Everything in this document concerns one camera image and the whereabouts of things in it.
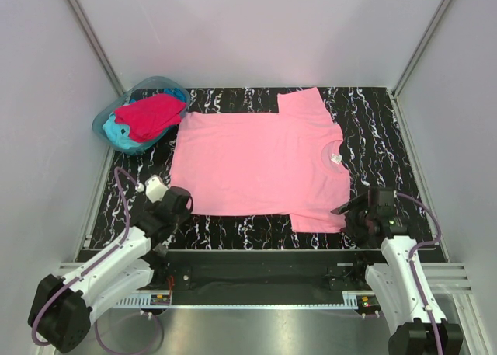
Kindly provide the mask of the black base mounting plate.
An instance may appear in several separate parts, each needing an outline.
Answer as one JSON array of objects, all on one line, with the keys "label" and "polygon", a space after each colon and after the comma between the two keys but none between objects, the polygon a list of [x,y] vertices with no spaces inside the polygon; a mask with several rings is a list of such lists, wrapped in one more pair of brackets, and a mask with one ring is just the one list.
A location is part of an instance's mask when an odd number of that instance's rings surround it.
[{"label": "black base mounting plate", "polygon": [[377,250],[172,250],[148,288],[172,288],[174,305],[330,305],[384,261]]}]

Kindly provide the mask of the teal blue t shirt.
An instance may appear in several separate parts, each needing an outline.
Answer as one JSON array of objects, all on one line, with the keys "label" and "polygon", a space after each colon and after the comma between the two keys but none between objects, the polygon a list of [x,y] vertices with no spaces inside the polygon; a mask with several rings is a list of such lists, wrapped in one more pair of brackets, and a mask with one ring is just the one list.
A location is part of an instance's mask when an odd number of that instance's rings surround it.
[{"label": "teal blue t shirt", "polygon": [[[177,99],[185,102],[188,106],[187,98],[183,94],[183,92],[180,89],[174,88],[174,89],[163,89],[159,91],[158,93],[155,93],[154,95],[160,94],[160,93],[167,93],[169,95],[172,95],[176,97]],[[126,106],[128,104],[134,103],[136,101],[139,101],[141,99],[132,99],[129,103],[124,104],[123,106]],[[130,132],[130,128],[125,125],[125,124],[118,124],[115,121],[115,114],[114,111],[109,112],[106,119],[104,120],[103,123],[103,133],[106,136],[106,138],[109,140],[111,144],[114,145],[115,149],[123,151],[129,155],[136,155],[141,153],[142,151],[148,149],[150,146],[152,146],[163,134],[167,132],[167,130],[170,128],[166,128],[156,139],[147,141],[144,143],[137,143],[136,141],[133,141],[129,138],[128,134]],[[180,116],[182,117],[182,113],[186,111],[186,108],[180,113]]]}]

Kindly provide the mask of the pink t shirt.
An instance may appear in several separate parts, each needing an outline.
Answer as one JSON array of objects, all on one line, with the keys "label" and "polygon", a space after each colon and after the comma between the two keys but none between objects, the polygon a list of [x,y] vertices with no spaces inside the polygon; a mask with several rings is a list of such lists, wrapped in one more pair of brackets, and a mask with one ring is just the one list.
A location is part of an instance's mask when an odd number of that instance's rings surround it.
[{"label": "pink t shirt", "polygon": [[209,216],[286,214],[300,233],[337,233],[350,198],[341,127],[316,88],[280,94],[276,113],[190,113],[179,125],[172,186]]}]

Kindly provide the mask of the left aluminium corner post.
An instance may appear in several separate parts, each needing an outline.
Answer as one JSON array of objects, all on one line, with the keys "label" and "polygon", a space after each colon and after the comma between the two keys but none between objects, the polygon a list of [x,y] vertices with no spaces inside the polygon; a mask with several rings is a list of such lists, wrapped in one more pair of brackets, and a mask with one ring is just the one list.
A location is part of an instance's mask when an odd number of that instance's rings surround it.
[{"label": "left aluminium corner post", "polygon": [[69,9],[75,17],[75,21],[80,27],[84,37],[89,43],[92,52],[96,56],[102,70],[104,71],[109,83],[111,84],[113,90],[118,96],[122,96],[126,89],[123,87],[116,71],[114,70],[106,52],[100,43],[92,24],[85,13],[82,3],[80,0],[65,0],[68,4]]}]

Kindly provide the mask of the magenta t shirt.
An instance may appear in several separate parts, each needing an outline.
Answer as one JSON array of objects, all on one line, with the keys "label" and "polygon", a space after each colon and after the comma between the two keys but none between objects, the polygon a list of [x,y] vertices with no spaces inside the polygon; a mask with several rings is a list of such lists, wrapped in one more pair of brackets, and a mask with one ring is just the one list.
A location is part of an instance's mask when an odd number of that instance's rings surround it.
[{"label": "magenta t shirt", "polygon": [[167,93],[121,106],[114,111],[115,121],[130,128],[129,138],[137,143],[156,139],[166,128],[179,124],[187,104]]}]

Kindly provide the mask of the aluminium front rail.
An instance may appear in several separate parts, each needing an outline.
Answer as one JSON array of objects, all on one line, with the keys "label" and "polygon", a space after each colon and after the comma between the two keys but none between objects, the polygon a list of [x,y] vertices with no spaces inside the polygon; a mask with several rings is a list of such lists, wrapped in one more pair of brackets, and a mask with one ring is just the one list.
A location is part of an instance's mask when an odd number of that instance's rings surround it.
[{"label": "aluminium front rail", "polygon": [[[63,276],[82,266],[83,263],[62,263],[55,275]],[[375,266],[386,277],[393,277],[393,269],[383,263]],[[426,281],[433,294],[471,294],[471,282],[462,263],[421,263]]]}]

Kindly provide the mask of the aluminium corner post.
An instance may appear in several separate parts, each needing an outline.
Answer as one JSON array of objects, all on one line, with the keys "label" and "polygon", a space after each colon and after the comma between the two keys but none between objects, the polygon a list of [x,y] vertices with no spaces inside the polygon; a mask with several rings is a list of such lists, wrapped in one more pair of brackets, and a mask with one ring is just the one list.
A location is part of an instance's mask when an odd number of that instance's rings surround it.
[{"label": "aluminium corner post", "polygon": [[401,73],[399,80],[396,82],[394,88],[391,90],[391,94],[393,97],[398,98],[403,89],[405,88],[408,80],[411,78],[413,71],[424,55],[427,47],[429,46],[433,36],[438,30],[441,22],[446,16],[450,6],[454,0],[440,0],[439,5],[437,6],[435,12],[433,13],[428,26],[424,30],[421,39],[415,47],[415,50],[412,53],[412,56],[409,58],[407,65],[405,66],[404,71]]},{"label": "aluminium corner post", "polygon": [[69,9],[75,17],[75,21],[80,27],[84,37],[89,43],[92,52],[96,56],[102,70],[104,71],[109,83],[111,84],[113,90],[118,96],[122,96],[126,89],[123,87],[116,71],[114,70],[106,52],[100,43],[92,24],[85,13],[82,3],[80,0],[65,0],[68,4]]}]

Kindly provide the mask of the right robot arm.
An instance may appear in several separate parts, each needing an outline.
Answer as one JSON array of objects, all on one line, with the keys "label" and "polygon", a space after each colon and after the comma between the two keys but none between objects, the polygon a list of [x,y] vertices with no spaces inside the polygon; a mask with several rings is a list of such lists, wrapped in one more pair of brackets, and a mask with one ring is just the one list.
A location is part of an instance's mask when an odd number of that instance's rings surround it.
[{"label": "right robot arm", "polygon": [[463,330],[440,308],[419,260],[419,250],[440,238],[417,242],[408,219],[396,207],[396,200],[406,197],[393,189],[372,187],[332,210],[344,216],[343,230],[356,244],[378,248],[385,259],[357,266],[353,283],[374,292],[391,333],[390,354],[458,354]]}]

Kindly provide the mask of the right aluminium corner post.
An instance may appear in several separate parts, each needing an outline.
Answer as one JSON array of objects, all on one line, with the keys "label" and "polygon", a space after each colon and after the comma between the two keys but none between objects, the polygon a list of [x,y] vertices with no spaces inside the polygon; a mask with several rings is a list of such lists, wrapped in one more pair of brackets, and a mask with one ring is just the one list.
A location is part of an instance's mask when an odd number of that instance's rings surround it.
[{"label": "right aluminium corner post", "polygon": [[441,22],[446,16],[450,6],[454,0],[440,0],[439,5],[437,6],[435,12],[433,13],[428,26],[424,30],[421,39],[415,47],[415,50],[412,53],[412,56],[409,58],[407,65],[405,66],[404,71],[401,73],[399,80],[396,82],[394,88],[391,90],[391,94],[393,97],[398,98],[403,89],[405,88],[408,80],[411,78],[413,71],[424,55],[427,47],[429,46],[433,36],[438,30]]}]

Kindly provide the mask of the translucent blue plastic basket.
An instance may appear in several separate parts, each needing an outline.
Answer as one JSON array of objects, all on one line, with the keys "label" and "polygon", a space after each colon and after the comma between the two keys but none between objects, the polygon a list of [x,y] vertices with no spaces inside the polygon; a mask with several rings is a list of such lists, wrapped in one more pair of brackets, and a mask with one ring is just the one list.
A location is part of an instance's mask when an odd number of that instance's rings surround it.
[{"label": "translucent blue plastic basket", "polygon": [[146,78],[92,122],[93,131],[117,151],[140,155],[186,116],[190,94],[176,82]]}]

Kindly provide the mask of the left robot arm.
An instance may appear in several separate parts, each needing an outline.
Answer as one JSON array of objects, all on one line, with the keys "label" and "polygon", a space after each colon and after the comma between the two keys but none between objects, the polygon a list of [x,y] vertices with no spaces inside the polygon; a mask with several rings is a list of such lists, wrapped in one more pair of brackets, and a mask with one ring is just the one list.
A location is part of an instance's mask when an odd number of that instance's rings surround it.
[{"label": "left robot arm", "polygon": [[109,309],[134,291],[168,279],[165,240],[192,214],[189,191],[172,186],[105,249],[62,277],[38,284],[28,315],[31,339],[69,353]]}]

